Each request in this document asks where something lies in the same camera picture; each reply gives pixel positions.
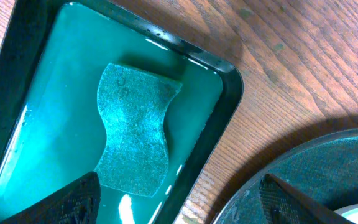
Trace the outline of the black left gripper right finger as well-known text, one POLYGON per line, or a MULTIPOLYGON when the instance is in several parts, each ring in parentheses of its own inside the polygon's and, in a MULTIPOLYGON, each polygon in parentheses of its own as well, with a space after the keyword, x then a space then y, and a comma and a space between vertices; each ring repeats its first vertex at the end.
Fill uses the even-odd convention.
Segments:
POLYGON ((268 223, 352 224, 272 174, 264 175, 260 181, 259 196, 268 223))

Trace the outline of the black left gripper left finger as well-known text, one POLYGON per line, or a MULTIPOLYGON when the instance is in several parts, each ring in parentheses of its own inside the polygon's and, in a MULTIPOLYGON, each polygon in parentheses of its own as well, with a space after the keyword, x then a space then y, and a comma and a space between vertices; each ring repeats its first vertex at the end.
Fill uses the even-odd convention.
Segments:
POLYGON ((2 222, 5 224, 95 224, 100 201, 99 177, 96 172, 91 171, 2 222))

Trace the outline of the green scrub sponge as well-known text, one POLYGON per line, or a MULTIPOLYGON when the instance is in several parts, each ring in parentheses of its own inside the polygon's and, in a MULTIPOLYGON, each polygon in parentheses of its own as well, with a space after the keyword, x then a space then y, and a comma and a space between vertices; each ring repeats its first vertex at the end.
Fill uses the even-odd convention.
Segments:
POLYGON ((95 168, 102 185, 153 197, 169 167, 164 120, 182 84, 135 67, 110 63, 98 85, 106 145, 95 168))

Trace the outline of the round black serving tray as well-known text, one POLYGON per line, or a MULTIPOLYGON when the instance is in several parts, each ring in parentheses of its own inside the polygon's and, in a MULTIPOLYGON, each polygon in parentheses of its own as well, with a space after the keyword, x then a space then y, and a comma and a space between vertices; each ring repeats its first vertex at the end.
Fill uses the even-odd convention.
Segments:
POLYGON ((266 223, 260 181, 272 174, 330 210, 358 204, 358 129, 328 134, 284 153, 252 176, 214 223, 266 223))

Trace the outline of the rectangular green water tray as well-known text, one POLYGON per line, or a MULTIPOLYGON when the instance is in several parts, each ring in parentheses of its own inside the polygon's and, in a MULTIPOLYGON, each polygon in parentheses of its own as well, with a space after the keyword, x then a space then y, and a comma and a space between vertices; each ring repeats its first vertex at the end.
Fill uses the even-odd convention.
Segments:
POLYGON ((0 50, 0 221, 91 171, 96 86, 122 62, 183 88, 168 109, 170 166, 136 223, 172 223, 242 98, 238 69, 110 1, 17 1, 0 50))

